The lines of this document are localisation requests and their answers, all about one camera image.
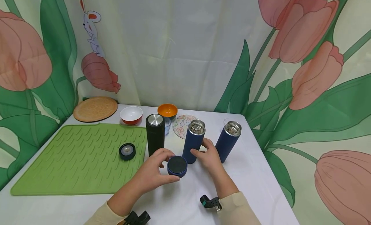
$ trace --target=cartoon rabbit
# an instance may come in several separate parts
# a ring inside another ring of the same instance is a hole
[[[90,39],[88,39],[88,42],[90,42],[90,45],[93,49],[93,53],[97,54],[97,56],[105,58],[104,52],[102,47],[99,45],[98,42],[98,32],[95,28],[94,23],[100,22],[101,16],[98,12],[95,11],[88,11],[85,10],[85,4],[84,0],[79,0],[82,10],[84,11],[84,28],[88,32],[88,35],[90,36]]]

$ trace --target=green silicone mat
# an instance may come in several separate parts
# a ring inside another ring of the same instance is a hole
[[[119,147],[136,155],[123,161]],[[146,128],[119,124],[64,126],[12,187],[12,195],[115,193],[143,164]]]

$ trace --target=cork trivet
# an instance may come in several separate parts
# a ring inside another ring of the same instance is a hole
[[[93,97],[81,102],[73,111],[75,119],[81,122],[104,120],[117,110],[117,102],[109,97]]]

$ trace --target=tulip print curtain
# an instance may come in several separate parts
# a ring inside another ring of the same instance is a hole
[[[0,189],[110,96],[240,113],[300,224],[371,223],[370,3],[0,0]]]

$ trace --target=wrist strap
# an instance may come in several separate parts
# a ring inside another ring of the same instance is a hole
[[[125,219],[124,225],[146,225],[151,219],[147,211],[144,211],[139,217],[134,211],[130,212],[129,216]]]
[[[204,208],[215,208],[217,212],[222,209],[222,205],[220,205],[218,197],[210,200],[206,195],[202,195],[200,202]]]

